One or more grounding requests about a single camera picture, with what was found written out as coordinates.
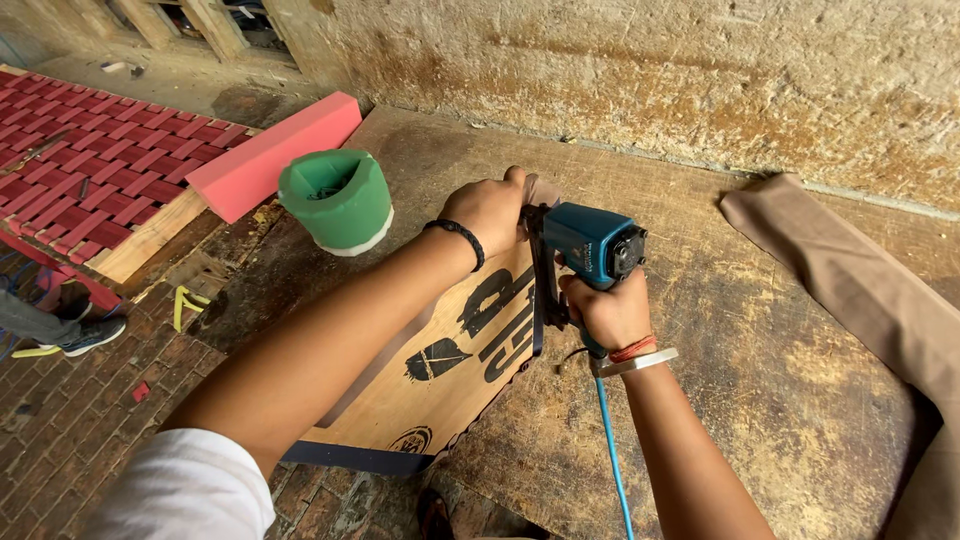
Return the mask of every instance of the forearm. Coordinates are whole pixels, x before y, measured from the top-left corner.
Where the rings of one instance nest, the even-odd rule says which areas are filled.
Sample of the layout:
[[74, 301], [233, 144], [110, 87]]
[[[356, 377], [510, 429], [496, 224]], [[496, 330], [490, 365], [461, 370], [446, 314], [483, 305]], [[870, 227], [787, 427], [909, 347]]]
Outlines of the forearm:
[[475, 262], [461, 236], [427, 230], [231, 356], [163, 428], [216, 431], [269, 475], [387, 342]]
[[665, 363], [623, 375], [666, 538], [773, 538]]

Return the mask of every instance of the black braided bracelet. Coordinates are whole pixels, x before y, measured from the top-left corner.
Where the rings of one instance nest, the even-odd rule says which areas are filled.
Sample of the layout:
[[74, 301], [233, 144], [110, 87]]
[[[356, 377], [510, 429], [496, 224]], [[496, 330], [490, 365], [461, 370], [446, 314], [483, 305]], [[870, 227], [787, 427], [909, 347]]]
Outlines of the black braided bracelet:
[[462, 234], [463, 237], [467, 239], [467, 242], [470, 243], [470, 246], [473, 247], [473, 253], [477, 255], [477, 265], [474, 266], [473, 270], [470, 272], [476, 272], [481, 266], [483, 266], [483, 246], [480, 245], [480, 241], [477, 240], [477, 237], [474, 236], [473, 233], [471, 233], [467, 228], [465, 228], [463, 225], [460, 225], [456, 221], [450, 221], [449, 219], [435, 219], [424, 225], [423, 229], [426, 231], [431, 227], [440, 227], [445, 231]]

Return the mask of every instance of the yellow strap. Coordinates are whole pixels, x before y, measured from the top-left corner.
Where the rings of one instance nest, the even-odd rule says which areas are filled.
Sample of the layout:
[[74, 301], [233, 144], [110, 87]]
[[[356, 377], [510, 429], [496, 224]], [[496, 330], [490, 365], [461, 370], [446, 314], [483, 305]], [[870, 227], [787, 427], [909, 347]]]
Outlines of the yellow strap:
[[199, 294], [190, 292], [190, 289], [186, 288], [183, 285], [177, 287], [177, 295], [174, 298], [174, 330], [181, 332], [181, 321], [182, 321], [182, 312], [184, 307], [193, 309], [198, 313], [203, 313], [206, 306], [210, 304], [210, 299], [200, 296]]
[[28, 356], [47, 356], [52, 355], [53, 353], [59, 353], [60, 347], [56, 345], [50, 349], [23, 349], [22, 351], [13, 351], [11, 357], [13, 358], [26, 358]]

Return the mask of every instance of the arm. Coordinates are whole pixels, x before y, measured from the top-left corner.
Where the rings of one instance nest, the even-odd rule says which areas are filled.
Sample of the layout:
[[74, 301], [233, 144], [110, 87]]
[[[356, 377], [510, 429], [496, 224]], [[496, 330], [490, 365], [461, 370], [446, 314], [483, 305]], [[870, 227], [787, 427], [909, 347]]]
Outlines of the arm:
[[[467, 184], [450, 195], [441, 217], [470, 230], [493, 257], [516, 243], [523, 183], [523, 170], [511, 167], [503, 182]], [[387, 342], [475, 264], [461, 235], [437, 227], [420, 233], [228, 358], [161, 430], [220, 433], [249, 452], [268, 477]]]
[[[608, 350], [652, 333], [647, 284], [637, 268], [608, 292], [562, 276], [570, 315]], [[643, 353], [653, 353], [651, 346]], [[774, 538], [750, 494], [710, 439], [666, 363], [622, 375], [665, 538]]]

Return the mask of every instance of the black logo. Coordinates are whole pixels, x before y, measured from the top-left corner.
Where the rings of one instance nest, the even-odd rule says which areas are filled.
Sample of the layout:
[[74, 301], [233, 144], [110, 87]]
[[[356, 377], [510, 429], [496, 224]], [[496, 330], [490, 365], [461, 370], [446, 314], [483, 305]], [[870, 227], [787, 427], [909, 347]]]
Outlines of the black logo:
[[403, 433], [394, 444], [387, 450], [392, 452], [405, 452], [407, 454], [423, 454], [430, 446], [430, 439], [433, 437], [433, 431], [427, 426], [417, 426], [410, 428]]
[[[463, 330], [469, 333], [471, 338], [476, 337], [520, 291], [527, 287], [533, 278], [533, 266], [527, 268], [516, 281], [506, 268], [493, 272], [467, 298], [464, 310], [457, 321], [463, 322]], [[483, 307], [484, 302], [494, 295], [493, 301], [488, 306]], [[533, 295], [534, 287], [531, 285], [527, 287], [527, 299], [529, 301], [527, 306], [477, 355], [481, 363], [488, 359], [491, 360], [484, 372], [486, 382], [497, 380], [532, 344], [533, 335], [526, 337], [526, 339], [524, 337], [530, 332], [534, 324], [532, 316], [534, 311]], [[406, 376], [410, 380], [432, 380], [472, 356], [470, 353], [461, 351], [453, 339], [444, 337], [407, 358]]]
[[435, 379], [471, 356], [445, 337], [407, 358], [407, 377], [411, 380]]

